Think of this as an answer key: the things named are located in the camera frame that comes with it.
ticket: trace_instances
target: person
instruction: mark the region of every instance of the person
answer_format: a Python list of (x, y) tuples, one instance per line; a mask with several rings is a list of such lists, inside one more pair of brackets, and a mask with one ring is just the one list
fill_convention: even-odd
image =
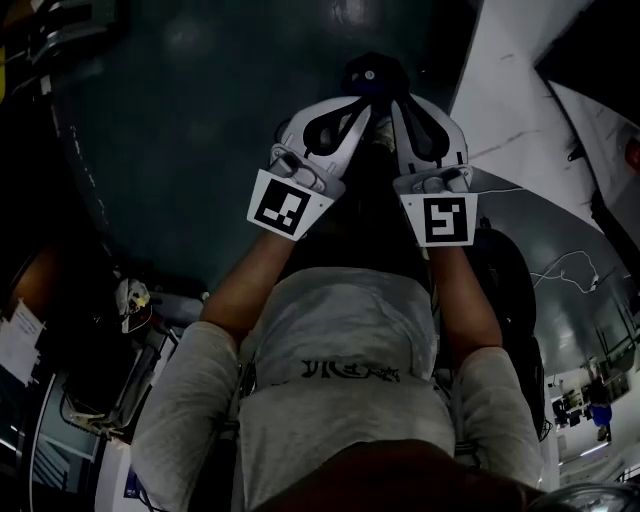
[(613, 411), (607, 396), (607, 390), (602, 382), (602, 377), (598, 371), (597, 362), (590, 360), (586, 366), (591, 378), (591, 383), (587, 387), (587, 398), (589, 399), (589, 412), (593, 423), (598, 427), (597, 439), (599, 442), (611, 442), (611, 418)]
[[(540, 495), (531, 412), (460, 247), (428, 251), (449, 405), (431, 383), (430, 285), (391, 187), (391, 143), (358, 148), (317, 231), (297, 243), (261, 234), (185, 331), (132, 445), (159, 508), (188, 510), (197, 488), (204, 508), (222, 509), (203, 474), (236, 414), (234, 510), (522, 510)], [(456, 441), (476, 446), (482, 469), (453, 458)]]

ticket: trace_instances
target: dark object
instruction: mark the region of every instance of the dark object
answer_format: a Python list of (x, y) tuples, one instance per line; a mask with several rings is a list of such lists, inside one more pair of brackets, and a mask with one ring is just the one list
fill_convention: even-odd
[(556, 416), (556, 423), (558, 425), (566, 425), (569, 418), (564, 409), (564, 404), (562, 403), (562, 400), (560, 399), (560, 400), (556, 400), (555, 402), (552, 402), (551, 408), (553, 409), (553, 414), (555, 414)]
[(536, 65), (545, 80), (564, 85), (640, 124), (638, 61), (640, 2), (596, 0)]
[(622, 263), (627, 267), (636, 288), (640, 290), (640, 250), (606, 207), (599, 190), (591, 198), (591, 217), (600, 226)]
[[(99, 357), (96, 347), (102, 347)], [(70, 368), (66, 392), (87, 408), (80, 412), (106, 414), (116, 406), (135, 362), (131, 340), (115, 325), (96, 324), (85, 331), (85, 344), (78, 348), (84, 357)]]
[(167, 512), (166, 510), (163, 510), (161, 508), (157, 508), (151, 505), (151, 500), (149, 499), (149, 495), (147, 494), (147, 491), (140, 483), (140, 480), (138, 480), (138, 475), (133, 473), (132, 469), (129, 468), (129, 475), (127, 476), (127, 480), (131, 476), (132, 476), (133, 484), (135, 487), (135, 496), (132, 496), (132, 497), (137, 497), (142, 502), (142, 504), (145, 507), (147, 507), (149, 512)]
[(606, 404), (609, 402), (607, 390), (600, 377), (597, 377), (596, 380), (587, 386), (587, 399), (591, 404)]
[(580, 412), (577, 411), (575, 413), (572, 413), (571, 416), (569, 416), (569, 426), (575, 427), (579, 423), (580, 423)]
[(569, 156), (567, 157), (567, 160), (569, 162), (573, 162), (574, 160), (577, 160), (578, 158), (584, 158), (584, 156), (586, 154), (587, 153), (584, 150), (584, 146), (582, 144), (578, 144), (576, 149), (574, 149), (571, 153), (569, 153)]
[[(236, 465), (236, 438), (218, 438), (213, 453), (207, 458), (198, 475), (189, 512), (231, 510), (233, 476)], [(215, 507), (211, 497), (215, 496)]]
[(409, 94), (409, 77), (396, 59), (368, 53), (353, 60), (347, 64), (342, 90), (363, 96), (367, 104), (383, 114), (387, 114), (390, 101), (395, 100), (407, 127), (411, 149), (420, 159), (439, 162), (449, 151), (447, 132)]
[(429, 291), (424, 259), (391, 186), (397, 175), (389, 149), (361, 144), (344, 176), (347, 191), (296, 244), (279, 280), (306, 268), (367, 268), (410, 277)]
[(479, 229), (465, 249), (469, 263), (498, 318), (502, 343), (518, 374), (538, 437), (544, 426), (544, 368), (533, 336), (536, 301), (529, 269), (503, 233)]
[[(360, 98), (351, 105), (316, 117), (307, 125), (302, 134), (305, 146), (314, 155), (326, 156), (335, 153), (358, 116), (370, 103), (368, 98)], [(340, 128), (342, 118), (347, 116), (347, 121)]]
[(551, 423), (547, 418), (544, 419), (544, 423), (542, 425), (542, 432), (538, 436), (540, 442), (544, 441), (549, 433), (553, 430), (553, 423)]

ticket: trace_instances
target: cable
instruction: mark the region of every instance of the cable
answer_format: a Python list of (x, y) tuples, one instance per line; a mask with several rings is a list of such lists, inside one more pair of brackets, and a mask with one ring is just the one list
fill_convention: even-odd
[(24, 82), (22, 82), (21, 84), (16, 85), (11, 92), (9, 93), (9, 98), (11, 98), (12, 96), (14, 96), (18, 91), (24, 89), (25, 87), (31, 85), (35, 80), (38, 80), (40, 77), (39, 76), (32, 76), (31, 78), (25, 80)]
[(545, 418), (544, 423), (542, 424), (542, 430), (540, 431), (540, 437), (538, 438), (538, 440), (540, 442), (544, 441), (549, 435), (549, 432), (551, 432), (551, 429), (553, 429), (553, 423), (551, 423), (547, 418)]
[[(588, 290), (584, 290), (584, 289), (583, 289), (583, 288), (582, 288), (582, 287), (581, 287), (581, 286), (580, 286), (576, 281), (574, 281), (573, 279), (567, 279), (566, 277), (564, 277), (564, 273), (565, 273), (565, 272), (564, 272), (564, 270), (560, 270), (560, 274), (559, 274), (559, 275), (557, 275), (557, 276), (549, 276), (549, 272), (551, 272), (554, 268), (556, 268), (556, 266), (558, 265), (558, 263), (560, 263), (560, 262), (561, 262), (563, 259), (565, 259), (567, 256), (571, 256), (571, 255), (573, 255), (573, 254), (584, 254), (584, 255), (587, 257), (587, 259), (589, 260), (589, 265), (591, 266), (591, 269), (593, 270), (593, 279), (591, 280), (591, 286), (589, 287), (589, 289), (588, 289)], [(530, 274), (531, 274), (532, 276), (536, 276), (536, 277), (538, 277), (538, 278), (539, 278), (539, 279), (535, 282), (535, 284), (533, 285), (533, 287), (534, 287), (534, 288), (535, 288), (536, 286), (538, 286), (538, 285), (542, 282), (542, 280), (543, 280), (543, 279), (549, 279), (549, 280), (552, 280), (552, 279), (561, 279), (562, 281), (566, 281), (566, 282), (568, 282), (568, 283), (573, 283), (573, 284), (575, 284), (575, 285), (578, 287), (578, 289), (579, 289), (582, 293), (584, 293), (584, 294), (587, 294), (587, 293), (591, 293), (591, 292), (593, 292), (593, 291), (596, 289), (596, 287), (598, 286), (598, 280), (600, 279), (600, 276), (598, 275), (598, 271), (596, 270), (596, 267), (594, 267), (594, 266), (593, 266), (593, 262), (591, 261), (591, 257), (590, 257), (586, 252), (584, 252), (583, 250), (571, 251), (571, 252), (568, 252), (568, 253), (566, 253), (566, 254), (563, 254), (563, 255), (562, 255), (562, 256), (560, 256), (557, 260), (555, 260), (555, 261), (554, 261), (553, 265), (551, 265), (551, 266), (549, 267), (549, 269), (548, 269), (544, 274), (537, 274), (537, 273), (535, 273), (535, 272), (530, 272)]]
[(144, 327), (149, 323), (149, 320), (151, 320), (152, 316), (153, 316), (153, 306), (149, 305), (149, 316), (147, 317), (147, 319), (144, 322), (142, 322), (140, 325), (136, 325), (133, 329), (129, 329), (127, 332), (125, 332), (125, 334), (131, 334), (133, 331), (137, 331), (141, 327)]
[(478, 194), (479, 196), (481, 196), (482, 194), (496, 194), (500, 192), (517, 192), (518, 190), (526, 191), (527, 189), (522, 187), (513, 187), (513, 188), (497, 188), (494, 190), (482, 190), (480, 192), (473, 192), (473, 191), (470, 191), (470, 192), (472, 194)]
[(9, 57), (8, 59), (3, 60), (2, 62), (0, 62), (0, 66), (5, 66), (7, 64), (9, 64), (9, 62), (12, 62), (14, 60), (19, 59), (20, 57), (25, 57), (27, 55), (27, 51), (23, 50), (21, 52), (18, 52), (14, 55), (12, 55), (11, 57)]

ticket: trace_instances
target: white panel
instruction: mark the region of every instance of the white panel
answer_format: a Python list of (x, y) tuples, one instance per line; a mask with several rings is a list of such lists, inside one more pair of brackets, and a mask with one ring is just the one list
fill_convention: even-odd
[(580, 137), (602, 197), (611, 205), (634, 178), (624, 159), (624, 148), (640, 130), (629, 120), (595, 100), (551, 82)]
[(288, 178), (260, 169), (247, 220), (290, 240), (299, 240), (333, 202)]
[(483, 3), (451, 111), (469, 164), (520, 185), (596, 227), (584, 159), (567, 161), (573, 134), (534, 62), (590, 0)]
[[(454, 235), (455, 230), (453, 226), (453, 215), (462, 215), (465, 214), (465, 212), (460, 212), (458, 205), (452, 205), (451, 212), (441, 212), (438, 208), (434, 208), (430, 212), (428, 212), (427, 215), (425, 215), (425, 199), (462, 200), (464, 202), (466, 211), (466, 235), (463, 238), (455, 241), (436, 241), (435, 239), (437, 238)], [(453, 247), (473, 244), (476, 229), (476, 213), (478, 209), (477, 194), (405, 194), (400, 196), (400, 200), (402, 201), (402, 205), (407, 212), (407, 217), (409, 217), (411, 228), (413, 229), (416, 240), (418, 241), (418, 245), (420, 245), (420, 247)], [(427, 233), (427, 222), (425, 221), (425, 218), (429, 216), (431, 216), (433, 220), (438, 221), (438, 225), (435, 225), (431, 228), (431, 234)]]

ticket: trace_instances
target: white cable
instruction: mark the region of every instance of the white cable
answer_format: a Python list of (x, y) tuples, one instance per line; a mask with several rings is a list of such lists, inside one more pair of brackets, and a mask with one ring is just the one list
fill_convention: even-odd
[(145, 325), (147, 325), (149, 323), (149, 320), (151, 320), (151, 315), (153, 315), (153, 306), (149, 305), (149, 316), (147, 317), (147, 319), (144, 322), (142, 322), (140, 325), (136, 325), (130, 331), (125, 332), (125, 334), (130, 334), (130, 333), (132, 333), (134, 331), (137, 331), (141, 327), (144, 327)]
[[(573, 254), (584, 254), (587, 257), (587, 260), (589, 260), (589, 265), (591, 266), (591, 269), (593, 270), (593, 278), (591, 280), (591, 287), (588, 290), (584, 290), (576, 281), (574, 281), (573, 279), (567, 279), (566, 277), (564, 277), (564, 270), (560, 270), (560, 274), (557, 276), (551, 276), (549, 277), (549, 273), (556, 268), (556, 266), (558, 266), (558, 263), (560, 263), (564, 258), (566, 258), (567, 256), (571, 256)], [(598, 272), (596, 271), (596, 267), (593, 266), (593, 262), (591, 261), (591, 257), (584, 251), (582, 250), (578, 250), (578, 251), (571, 251), (568, 252), (566, 254), (563, 254), (562, 256), (560, 256), (557, 260), (554, 261), (553, 265), (551, 265), (547, 271), (544, 274), (537, 274), (535, 272), (530, 272), (530, 274), (532, 276), (536, 276), (539, 277), (539, 279), (536, 281), (536, 283), (533, 285), (533, 287), (535, 288), (536, 286), (538, 286), (540, 284), (540, 282), (543, 279), (561, 279), (562, 281), (566, 281), (568, 283), (573, 283), (575, 284), (578, 289), (584, 293), (591, 293), (592, 291), (594, 291), (596, 289), (596, 286), (598, 284), (598, 280), (600, 279), (600, 276), (598, 275)]]
[(478, 194), (479, 196), (481, 196), (482, 194), (495, 194), (498, 192), (517, 192), (519, 190), (526, 190), (525, 188), (522, 187), (513, 187), (513, 188), (497, 188), (495, 190), (483, 190), (481, 192), (471, 192), (472, 194)]

